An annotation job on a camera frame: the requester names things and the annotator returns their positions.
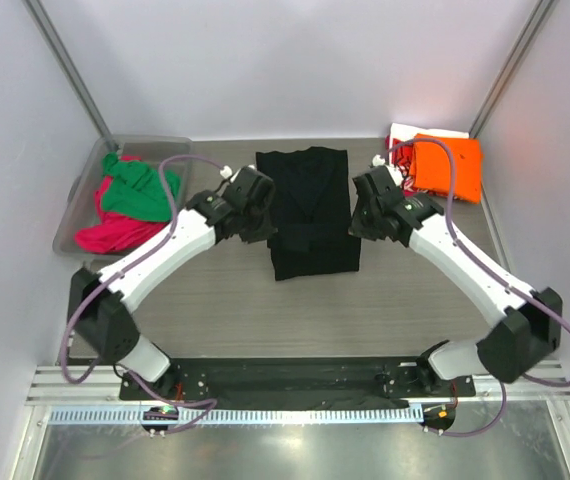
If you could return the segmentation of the black t-shirt blue logo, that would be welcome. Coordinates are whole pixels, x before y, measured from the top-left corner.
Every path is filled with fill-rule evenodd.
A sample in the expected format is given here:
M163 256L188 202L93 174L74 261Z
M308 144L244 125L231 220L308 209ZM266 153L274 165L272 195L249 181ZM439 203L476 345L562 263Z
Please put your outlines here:
M348 152L312 146L258 152L255 161L276 186L269 209L276 233L267 241L275 279L357 272L361 239L349 234Z

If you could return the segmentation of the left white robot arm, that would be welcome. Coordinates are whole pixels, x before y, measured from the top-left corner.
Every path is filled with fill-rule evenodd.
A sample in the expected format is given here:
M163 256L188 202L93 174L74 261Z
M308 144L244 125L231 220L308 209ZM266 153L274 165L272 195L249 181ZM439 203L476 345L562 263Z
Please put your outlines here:
M179 367L134 321L142 301L168 276L223 240L270 238L271 178L253 166L225 171L220 191L195 194L175 209L163 230L97 273L79 269L71 279L67 335L81 337L98 360L124 368L128 381L152 398L168 399L180 382Z

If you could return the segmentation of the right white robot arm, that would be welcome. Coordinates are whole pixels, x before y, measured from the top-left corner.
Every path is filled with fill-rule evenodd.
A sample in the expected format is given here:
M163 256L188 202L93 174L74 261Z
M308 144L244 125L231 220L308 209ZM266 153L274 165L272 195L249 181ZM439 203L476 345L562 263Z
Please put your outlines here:
M391 240L435 265L488 321L480 339L445 340L417 359L418 388L438 395L453 379L489 374L511 384L560 345L561 326L553 319L562 300L551 288L541 292L513 277L448 226L443 206L426 194L407 197L387 166L354 177L357 202L350 233L367 240Z

